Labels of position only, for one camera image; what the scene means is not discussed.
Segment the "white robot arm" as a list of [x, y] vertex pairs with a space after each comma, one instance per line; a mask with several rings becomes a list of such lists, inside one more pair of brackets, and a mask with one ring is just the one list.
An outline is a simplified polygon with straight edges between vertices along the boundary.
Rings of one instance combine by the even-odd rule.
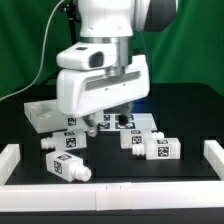
[[133, 32], [162, 31], [177, 10], [178, 0], [77, 0], [81, 41], [56, 57], [59, 111], [82, 118], [91, 137], [98, 111], [116, 107], [127, 124], [133, 102], [150, 90], [146, 56], [132, 54]]

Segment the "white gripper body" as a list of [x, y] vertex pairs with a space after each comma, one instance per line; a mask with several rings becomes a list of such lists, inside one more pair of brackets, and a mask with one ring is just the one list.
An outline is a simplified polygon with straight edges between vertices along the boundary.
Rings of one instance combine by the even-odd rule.
[[62, 70], [57, 78], [57, 106], [61, 113], [79, 118], [144, 98], [149, 90], [146, 57], [136, 55], [120, 76], [107, 77], [104, 70]]

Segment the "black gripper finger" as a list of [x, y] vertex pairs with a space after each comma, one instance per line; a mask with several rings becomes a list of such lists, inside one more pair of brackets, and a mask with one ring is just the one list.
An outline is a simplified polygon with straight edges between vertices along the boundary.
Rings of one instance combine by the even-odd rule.
[[125, 103], [121, 106], [120, 115], [119, 115], [119, 124], [121, 126], [125, 126], [129, 123], [129, 116], [133, 109], [133, 103]]
[[94, 114], [86, 115], [83, 117], [83, 120], [86, 123], [86, 125], [88, 126], [87, 134], [90, 137], [95, 137], [98, 133], [97, 124], [95, 122], [95, 115]]

